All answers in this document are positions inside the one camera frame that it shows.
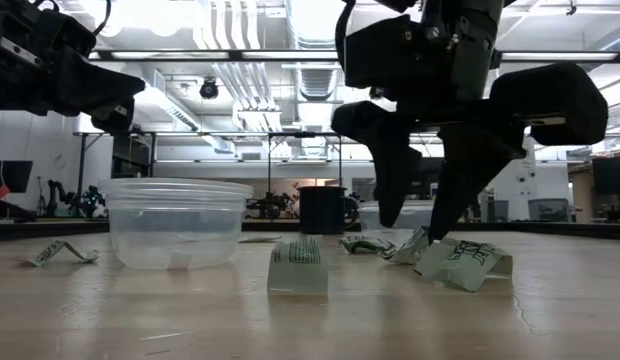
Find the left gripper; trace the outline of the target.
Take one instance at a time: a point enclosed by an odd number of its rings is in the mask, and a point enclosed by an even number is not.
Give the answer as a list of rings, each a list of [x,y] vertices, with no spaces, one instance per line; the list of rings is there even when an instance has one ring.
[[[0,110],[92,113],[95,128],[127,134],[145,82],[89,63],[95,45],[54,0],[0,0]]]

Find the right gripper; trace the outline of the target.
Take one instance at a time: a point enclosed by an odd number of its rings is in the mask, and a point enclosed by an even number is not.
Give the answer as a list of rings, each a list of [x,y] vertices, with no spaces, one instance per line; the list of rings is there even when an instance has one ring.
[[[406,138],[435,129],[444,161],[429,226],[443,238],[480,192],[513,160],[523,159],[524,134],[544,145],[591,145],[608,126],[605,97],[574,62],[551,63],[506,73],[490,81],[497,58],[499,22],[507,0],[374,0],[424,27],[418,55],[421,76],[391,87],[367,87],[370,98],[338,107],[332,129],[357,142],[376,134]],[[357,0],[342,0],[335,45],[350,30]],[[393,111],[373,102],[395,103]],[[421,153],[408,143],[368,145],[375,175],[379,221],[391,228],[402,210]]]

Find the grey bin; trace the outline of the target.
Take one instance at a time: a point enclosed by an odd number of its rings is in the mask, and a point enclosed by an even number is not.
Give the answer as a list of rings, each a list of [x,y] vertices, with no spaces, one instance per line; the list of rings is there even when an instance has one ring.
[[[508,222],[509,221],[509,201],[508,200],[489,200],[487,202],[487,221],[488,222]]]

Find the rectangular clear plastic container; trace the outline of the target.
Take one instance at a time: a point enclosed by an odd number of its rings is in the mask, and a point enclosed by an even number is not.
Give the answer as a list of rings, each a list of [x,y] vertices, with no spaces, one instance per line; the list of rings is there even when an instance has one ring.
[[[434,202],[431,200],[405,200],[392,229],[410,229],[429,227]],[[358,207],[361,229],[363,231],[381,231],[386,227],[380,223],[377,201],[363,202]]]

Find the long fluorescent light fixture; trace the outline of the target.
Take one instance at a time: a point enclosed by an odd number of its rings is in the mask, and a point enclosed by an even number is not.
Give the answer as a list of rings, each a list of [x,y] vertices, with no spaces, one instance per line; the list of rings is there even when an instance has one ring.
[[[181,107],[171,100],[164,91],[150,84],[146,84],[145,89],[135,96],[135,100],[137,105],[153,105],[160,108],[167,116],[183,124],[190,131],[199,132],[201,130],[198,120],[189,110]]]

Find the black enamel mug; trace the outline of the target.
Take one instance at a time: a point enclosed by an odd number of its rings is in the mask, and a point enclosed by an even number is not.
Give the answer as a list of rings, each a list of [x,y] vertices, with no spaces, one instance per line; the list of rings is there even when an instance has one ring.
[[[300,232],[308,235],[339,235],[359,219],[358,201],[346,189],[306,186],[299,189]]]

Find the round clear plastic container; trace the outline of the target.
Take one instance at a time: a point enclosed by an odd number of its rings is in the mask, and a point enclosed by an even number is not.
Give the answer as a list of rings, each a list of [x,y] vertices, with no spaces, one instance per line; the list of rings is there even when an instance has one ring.
[[[127,267],[185,270],[229,261],[238,245],[248,185],[182,178],[99,183],[113,250]]]

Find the black monitor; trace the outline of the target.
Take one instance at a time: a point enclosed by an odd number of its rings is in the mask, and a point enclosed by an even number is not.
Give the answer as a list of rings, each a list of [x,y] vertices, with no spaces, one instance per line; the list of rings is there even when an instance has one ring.
[[[620,195],[620,157],[592,159],[594,189],[601,195]]]
[[[0,187],[5,185],[11,193],[25,193],[32,168],[32,161],[0,161]]]

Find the wooden cabinet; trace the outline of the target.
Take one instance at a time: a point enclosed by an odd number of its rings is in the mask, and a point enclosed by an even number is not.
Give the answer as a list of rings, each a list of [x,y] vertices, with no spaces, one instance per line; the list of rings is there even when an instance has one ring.
[[[580,208],[577,223],[590,223],[593,218],[593,173],[589,164],[570,165],[569,179],[572,183],[573,204]]]

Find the black horizontal beam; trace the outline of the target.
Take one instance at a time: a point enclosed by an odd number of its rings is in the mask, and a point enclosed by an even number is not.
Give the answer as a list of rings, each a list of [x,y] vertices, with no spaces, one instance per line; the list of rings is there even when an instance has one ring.
[[[504,63],[611,63],[620,64],[620,52],[504,51]],[[94,50],[94,62],[336,62],[333,50]]]

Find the silver ventilation duct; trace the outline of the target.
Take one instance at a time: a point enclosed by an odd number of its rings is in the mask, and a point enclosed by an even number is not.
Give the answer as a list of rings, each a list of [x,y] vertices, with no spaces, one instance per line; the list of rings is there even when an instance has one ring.
[[[285,0],[290,44],[297,50],[334,50],[335,25],[343,6],[339,0]],[[337,84],[332,69],[299,69],[300,95],[309,101],[328,100]]]

